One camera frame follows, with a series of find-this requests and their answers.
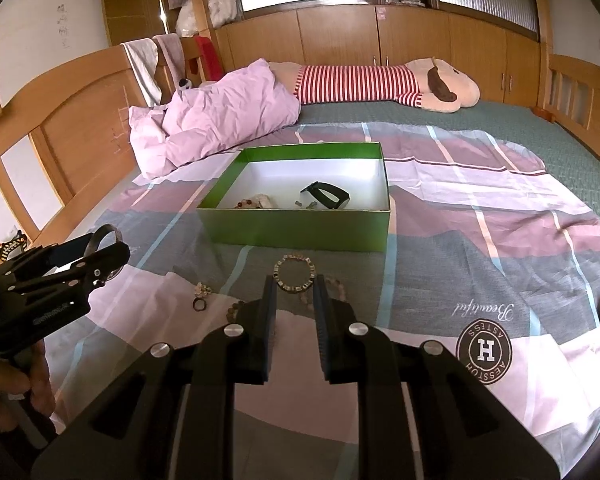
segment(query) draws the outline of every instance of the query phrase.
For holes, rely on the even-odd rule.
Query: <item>pink blanket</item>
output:
[[[294,124],[300,103],[259,59],[219,82],[176,90],[167,105],[129,107],[130,142],[142,176],[195,160]]]

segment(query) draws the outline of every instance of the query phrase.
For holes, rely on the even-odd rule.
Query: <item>green box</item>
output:
[[[315,181],[336,186],[349,182],[339,185],[349,192],[349,204],[337,210],[294,205],[299,191]],[[263,187],[282,189],[278,193],[282,198],[276,202],[285,205],[274,209],[234,209],[242,198],[265,192]],[[371,207],[356,208],[356,204]],[[244,149],[198,205],[198,212],[216,243],[384,251],[390,208],[382,148],[378,142],[320,142]]]

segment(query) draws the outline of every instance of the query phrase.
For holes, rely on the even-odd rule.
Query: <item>plush dog's ear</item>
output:
[[[438,74],[438,66],[436,65],[436,58],[432,57],[433,68],[427,72],[427,83],[431,93],[435,95],[439,100],[445,103],[453,103],[458,96],[454,94]]]

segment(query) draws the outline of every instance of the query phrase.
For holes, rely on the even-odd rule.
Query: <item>metal bolt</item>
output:
[[[156,343],[149,350],[151,355],[154,357],[164,357],[165,355],[169,354],[170,351],[171,349],[167,343]]]
[[[366,335],[366,333],[369,332],[369,327],[364,323],[351,323],[349,325],[349,332],[353,335]]]
[[[422,345],[424,351],[429,355],[440,355],[442,351],[445,349],[438,341],[425,341],[424,345]]]
[[[242,332],[244,332],[244,328],[237,323],[231,323],[231,325],[224,327],[224,335],[227,337],[238,337],[242,335]]]

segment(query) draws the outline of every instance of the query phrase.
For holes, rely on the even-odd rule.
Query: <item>beaded bracelet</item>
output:
[[[280,280],[280,275],[278,271],[280,270],[280,266],[285,263],[287,260],[296,260],[298,262],[305,262],[309,266],[309,279],[299,286],[291,286],[284,283]],[[289,292],[291,294],[297,294],[298,292],[306,291],[310,286],[313,285],[315,279],[315,266],[311,263],[309,258],[305,258],[304,256],[300,256],[299,254],[285,254],[280,261],[278,261],[273,266],[273,279],[276,280],[278,286],[284,290],[285,292]]]

